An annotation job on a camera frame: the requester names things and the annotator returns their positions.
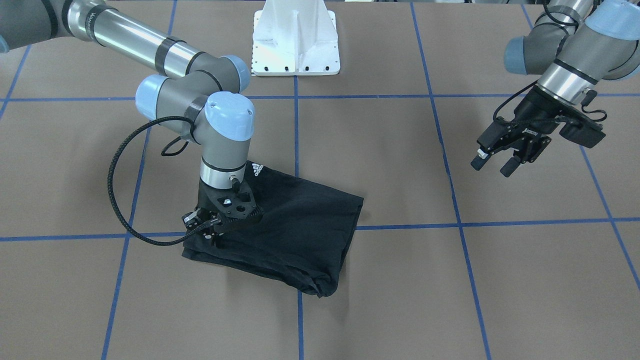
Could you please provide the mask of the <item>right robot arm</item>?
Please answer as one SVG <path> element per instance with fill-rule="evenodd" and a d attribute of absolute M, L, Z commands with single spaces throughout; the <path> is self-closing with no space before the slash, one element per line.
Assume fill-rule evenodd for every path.
<path fill-rule="evenodd" d="M 133 237 L 154 246 L 215 239 L 258 223 L 261 208 L 245 181 L 255 107 L 243 96 L 250 71 L 235 55 L 215 57 L 122 13 L 103 0 L 3 0 L 1 52 L 44 41 L 73 37 L 95 43 L 155 71 L 135 92 L 135 107 L 147 118 L 112 158 L 107 193 L 121 225 Z M 114 194 L 114 173 L 126 146 L 145 130 L 162 125 L 178 141 L 201 146 L 198 203 L 182 217 L 186 233 L 157 241 L 134 230 Z"/>

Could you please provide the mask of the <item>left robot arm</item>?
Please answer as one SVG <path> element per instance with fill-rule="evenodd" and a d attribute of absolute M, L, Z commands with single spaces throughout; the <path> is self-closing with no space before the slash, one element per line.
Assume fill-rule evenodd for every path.
<path fill-rule="evenodd" d="M 511 39 L 503 54 L 508 72 L 539 79 L 521 90 L 525 96 L 511 120 L 494 112 L 492 123 L 477 139 L 477 155 L 471 161 L 476 171 L 496 153 L 513 150 L 500 169 L 510 177 L 541 155 L 559 125 L 567 141 L 594 148 L 605 137 L 602 122 L 608 116 L 598 110 L 600 117 L 594 119 L 586 109 L 597 96 L 596 85 L 639 72 L 638 3 L 549 0 L 543 7 L 530 34 Z"/>

